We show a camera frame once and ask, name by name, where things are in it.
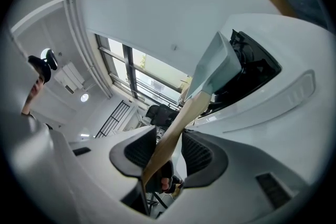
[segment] tree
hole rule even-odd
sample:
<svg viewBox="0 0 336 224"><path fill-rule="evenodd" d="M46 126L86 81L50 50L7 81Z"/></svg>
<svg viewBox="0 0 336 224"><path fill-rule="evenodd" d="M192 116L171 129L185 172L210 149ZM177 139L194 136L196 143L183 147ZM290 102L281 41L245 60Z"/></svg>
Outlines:
<svg viewBox="0 0 336 224"><path fill-rule="evenodd" d="M140 67L143 68L143 69L145 68L145 61L146 61L146 56L143 55L142 59L140 61Z"/></svg>

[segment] air conditioner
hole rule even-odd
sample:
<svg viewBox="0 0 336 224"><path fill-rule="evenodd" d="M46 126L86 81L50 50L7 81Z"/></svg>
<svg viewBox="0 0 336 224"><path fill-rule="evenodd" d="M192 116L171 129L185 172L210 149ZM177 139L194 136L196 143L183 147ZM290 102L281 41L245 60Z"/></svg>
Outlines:
<svg viewBox="0 0 336 224"><path fill-rule="evenodd" d="M75 68L72 62L63 66L54 76L67 91L74 94L77 89L83 88L84 78Z"/></svg>

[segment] ceiling light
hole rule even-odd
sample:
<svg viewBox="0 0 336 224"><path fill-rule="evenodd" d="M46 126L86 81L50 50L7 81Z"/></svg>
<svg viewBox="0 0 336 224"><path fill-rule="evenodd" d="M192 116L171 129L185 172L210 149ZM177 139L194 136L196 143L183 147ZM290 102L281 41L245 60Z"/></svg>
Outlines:
<svg viewBox="0 0 336 224"><path fill-rule="evenodd" d="M49 48L46 48L44 49L42 52L41 52L41 59L45 59L46 56L47 56L47 51L50 50Z"/></svg>
<svg viewBox="0 0 336 224"><path fill-rule="evenodd" d="M89 99L89 95L87 93L84 93L81 97L80 100L82 102L86 102Z"/></svg>

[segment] black cap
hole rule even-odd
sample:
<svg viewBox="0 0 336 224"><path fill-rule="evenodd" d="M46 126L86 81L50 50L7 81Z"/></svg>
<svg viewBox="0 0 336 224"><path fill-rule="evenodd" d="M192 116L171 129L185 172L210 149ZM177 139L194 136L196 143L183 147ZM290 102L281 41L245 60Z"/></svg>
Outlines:
<svg viewBox="0 0 336 224"><path fill-rule="evenodd" d="M39 67L43 73L43 76L44 76L44 83L48 82L50 80L50 77L51 77L51 70L50 70L50 67L49 65L43 61L42 59L36 57L36 56L33 56L33 55L30 55L28 57L28 62L35 66L35 67Z"/></svg>

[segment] metal railing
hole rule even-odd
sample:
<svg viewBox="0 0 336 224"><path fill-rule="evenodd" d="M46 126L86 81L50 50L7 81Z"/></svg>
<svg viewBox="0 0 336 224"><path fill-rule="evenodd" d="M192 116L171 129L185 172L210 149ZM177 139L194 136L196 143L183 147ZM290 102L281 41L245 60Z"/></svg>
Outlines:
<svg viewBox="0 0 336 224"><path fill-rule="evenodd" d="M98 134L95 138L101 138L104 136L108 136L111 131L113 131L122 117L125 116L127 110L130 108L129 105L124 103L124 101L121 101L120 104L117 106L117 108L112 112L112 114L109 116L109 118L106 120L102 128L99 130Z"/></svg>

